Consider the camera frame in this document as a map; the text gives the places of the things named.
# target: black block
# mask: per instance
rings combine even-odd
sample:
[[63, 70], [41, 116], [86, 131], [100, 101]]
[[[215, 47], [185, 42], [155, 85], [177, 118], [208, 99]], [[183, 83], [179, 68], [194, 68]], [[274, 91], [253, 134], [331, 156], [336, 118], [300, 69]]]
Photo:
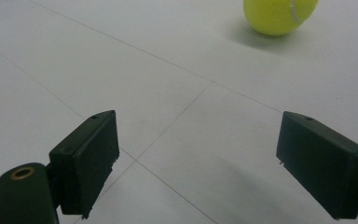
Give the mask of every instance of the black block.
[[335, 219], [358, 215], [358, 144], [315, 119], [284, 112], [277, 157]]
[[62, 180], [62, 212], [88, 217], [119, 156], [115, 111], [88, 118], [49, 156], [54, 174]]

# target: white tile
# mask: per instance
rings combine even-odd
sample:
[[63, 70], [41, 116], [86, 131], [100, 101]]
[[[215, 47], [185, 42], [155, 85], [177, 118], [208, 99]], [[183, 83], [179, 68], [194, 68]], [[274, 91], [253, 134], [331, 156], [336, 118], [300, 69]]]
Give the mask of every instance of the white tile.
[[48, 153], [83, 121], [0, 57], [0, 175]]
[[273, 38], [250, 28], [242, 1], [35, 1], [358, 142], [358, 2], [319, 1], [298, 30]]
[[[124, 172], [130, 168], [132, 163], [134, 162], [133, 158], [131, 158], [126, 152], [123, 150], [120, 150], [120, 157], [118, 160], [113, 164], [112, 167], [112, 173], [107, 178], [106, 182], [104, 183], [103, 189], [101, 190], [100, 198], [103, 197], [105, 192], [112, 187], [112, 185], [118, 180], [118, 178], [124, 174]], [[91, 213], [89, 214], [91, 217], [94, 217], [94, 210], [91, 210]], [[63, 215], [61, 212], [61, 208], [59, 207], [57, 209], [58, 217], [60, 224], [72, 224], [75, 223], [78, 219], [81, 218], [81, 216], [68, 216]]]
[[35, 6], [28, 0], [0, 0], [0, 21], [22, 13]]
[[78, 223], [213, 223], [168, 186], [134, 163]]
[[217, 223], [336, 223], [275, 157], [281, 118], [212, 85], [139, 162]]
[[42, 7], [0, 22], [0, 51], [83, 118], [115, 109], [134, 158], [209, 83]]

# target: yellow tennis ball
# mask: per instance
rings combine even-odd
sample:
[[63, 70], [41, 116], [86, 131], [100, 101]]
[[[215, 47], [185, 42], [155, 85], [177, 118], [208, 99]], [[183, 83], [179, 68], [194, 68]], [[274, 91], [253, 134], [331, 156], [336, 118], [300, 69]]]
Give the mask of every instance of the yellow tennis ball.
[[243, 0], [251, 26], [264, 35], [285, 35], [300, 26], [318, 0]]

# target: green ball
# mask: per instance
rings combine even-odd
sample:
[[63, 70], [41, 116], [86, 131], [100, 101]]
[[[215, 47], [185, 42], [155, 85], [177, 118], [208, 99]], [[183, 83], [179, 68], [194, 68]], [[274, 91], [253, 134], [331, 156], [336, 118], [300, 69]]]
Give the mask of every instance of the green ball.
[[286, 35], [310, 17], [318, 0], [243, 0], [251, 26], [264, 35]]

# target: black metal part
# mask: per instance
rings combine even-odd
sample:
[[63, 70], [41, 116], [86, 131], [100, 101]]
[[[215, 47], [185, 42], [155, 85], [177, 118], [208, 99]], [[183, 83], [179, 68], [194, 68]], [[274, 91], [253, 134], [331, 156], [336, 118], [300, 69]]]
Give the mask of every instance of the black metal part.
[[284, 112], [277, 157], [335, 219], [358, 215], [358, 144], [319, 121]]
[[49, 156], [51, 172], [61, 177], [62, 212], [87, 218], [119, 156], [115, 111], [87, 119]]
[[42, 164], [24, 164], [0, 177], [0, 224], [19, 223], [59, 223]]

